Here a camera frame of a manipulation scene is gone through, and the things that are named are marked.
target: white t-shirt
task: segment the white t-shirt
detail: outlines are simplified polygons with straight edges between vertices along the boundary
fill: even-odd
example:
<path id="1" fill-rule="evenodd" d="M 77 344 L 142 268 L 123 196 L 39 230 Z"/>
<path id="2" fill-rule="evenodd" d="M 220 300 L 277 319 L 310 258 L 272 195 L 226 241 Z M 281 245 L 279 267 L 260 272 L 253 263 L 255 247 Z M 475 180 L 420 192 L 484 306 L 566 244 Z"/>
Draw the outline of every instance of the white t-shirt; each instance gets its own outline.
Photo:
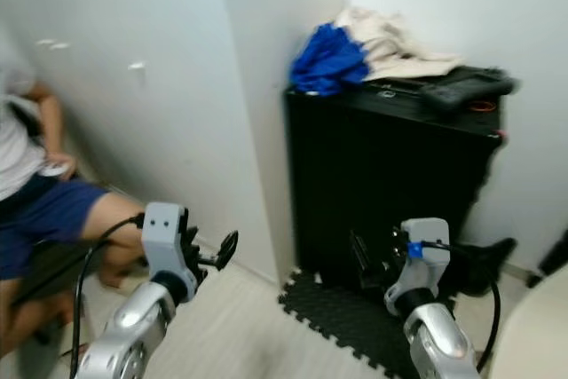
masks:
<path id="1" fill-rule="evenodd" d="M 35 81 L 30 73 L 0 64 L 0 200 L 23 187 L 45 160 L 45 151 L 7 105 L 10 95 L 26 95 Z"/>

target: man's arm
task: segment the man's arm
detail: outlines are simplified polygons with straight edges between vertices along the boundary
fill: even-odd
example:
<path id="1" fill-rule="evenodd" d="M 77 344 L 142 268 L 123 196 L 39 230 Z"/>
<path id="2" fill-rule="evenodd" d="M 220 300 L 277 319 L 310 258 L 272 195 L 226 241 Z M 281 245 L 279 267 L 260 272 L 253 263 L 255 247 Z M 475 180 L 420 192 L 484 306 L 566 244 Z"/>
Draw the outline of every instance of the man's arm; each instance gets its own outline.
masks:
<path id="1" fill-rule="evenodd" d="M 41 83 L 36 83 L 31 91 L 26 94 L 26 98 L 31 99 L 39 106 L 47 160 L 55 163 L 66 163 L 68 169 L 62 178 L 71 178 L 75 173 L 76 160 L 63 152 L 63 114 L 59 100 L 53 92 Z"/>

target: blue clip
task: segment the blue clip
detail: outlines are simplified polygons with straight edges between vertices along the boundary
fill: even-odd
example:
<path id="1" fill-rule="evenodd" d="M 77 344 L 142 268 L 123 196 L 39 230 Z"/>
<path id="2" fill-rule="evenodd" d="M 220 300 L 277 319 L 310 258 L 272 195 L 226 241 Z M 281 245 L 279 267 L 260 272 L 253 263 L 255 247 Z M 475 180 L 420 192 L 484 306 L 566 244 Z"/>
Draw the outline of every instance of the blue clip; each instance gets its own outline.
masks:
<path id="1" fill-rule="evenodd" d="M 422 243 L 420 242 L 408 242 L 406 244 L 406 246 L 408 247 L 408 257 L 410 258 L 418 258 L 418 259 L 422 259 Z"/>

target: tile floor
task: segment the tile floor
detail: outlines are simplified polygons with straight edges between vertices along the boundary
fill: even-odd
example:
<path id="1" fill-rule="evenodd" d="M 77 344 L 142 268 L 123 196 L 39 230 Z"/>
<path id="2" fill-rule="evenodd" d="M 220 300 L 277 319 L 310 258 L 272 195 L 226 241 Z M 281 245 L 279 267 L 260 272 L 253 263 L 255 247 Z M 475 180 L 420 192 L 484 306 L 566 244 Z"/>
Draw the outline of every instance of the tile floor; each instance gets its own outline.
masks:
<path id="1" fill-rule="evenodd" d="M 506 317 L 525 293 L 509 276 L 501 280 Z M 124 300 L 89 278 L 85 294 L 95 331 Z M 197 297 L 178 309 L 169 334 L 152 357 L 145 379 L 294 379 L 381 378 L 348 348 L 312 332 L 286 315 L 276 303 L 278 289 L 236 265 L 212 272 Z M 492 315 L 491 295 L 461 296 L 456 316 L 477 349 L 483 349 Z M 0 362 L 2 379 L 64 379 L 53 347 L 29 341 Z"/>

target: black cable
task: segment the black cable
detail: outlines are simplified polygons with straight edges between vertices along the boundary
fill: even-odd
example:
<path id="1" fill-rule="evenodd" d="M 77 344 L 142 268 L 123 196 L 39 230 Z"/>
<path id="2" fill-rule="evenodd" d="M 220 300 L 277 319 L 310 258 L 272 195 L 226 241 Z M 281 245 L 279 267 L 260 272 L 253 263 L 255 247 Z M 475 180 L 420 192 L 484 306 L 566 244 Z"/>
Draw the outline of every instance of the black cable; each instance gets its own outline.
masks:
<path id="1" fill-rule="evenodd" d="M 123 221 L 114 224 L 110 228 L 108 228 L 102 235 L 100 236 L 97 243 L 92 246 L 87 255 L 85 255 L 83 269 L 79 274 L 79 278 L 77 279 L 77 284 L 75 285 L 75 303 L 73 306 L 73 347 L 71 350 L 71 372 L 69 374 L 69 379 L 74 379 L 75 375 L 77 374 L 77 369 L 79 368 L 79 347 L 81 342 L 81 308 L 83 304 L 83 282 L 87 275 L 87 270 L 89 268 L 89 263 L 92 260 L 93 255 L 97 250 L 105 246 L 109 243 L 108 236 L 114 233 L 119 228 L 127 225 L 127 224 L 136 224 L 138 228 L 142 227 L 142 222 L 144 221 L 144 213 L 140 213 L 135 217 L 129 217 L 124 219 Z"/>
<path id="2" fill-rule="evenodd" d="M 466 257 L 469 260 L 475 261 L 476 259 L 472 257 L 466 250 L 457 248 L 455 246 L 450 246 L 444 243 L 434 243 L 431 241 L 422 241 L 423 248 L 433 248 L 433 249 L 443 249 L 448 250 L 450 252 L 455 253 L 456 255 L 460 255 L 462 257 Z M 485 265 L 481 263 L 477 263 L 477 266 L 480 270 L 485 274 L 486 278 L 489 280 L 489 285 L 491 286 L 491 291 L 493 292 L 493 322 L 491 324 L 491 333 L 489 334 L 489 339 L 487 339 L 487 344 L 481 355 L 481 358 L 477 362 L 477 371 L 481 373 L 484 369 L 485 364 L 489 360 L 491 356 L 491 352 L 493 351 L 493 347 L 495 346 L 495 340 L 497 339 L 497 332 L 499 331 L 499 321 L 501 319 L 501 295 L 499 294 L 499 288 L 497 287 L 497 283 L 493 276 L 487 271 Z"/>

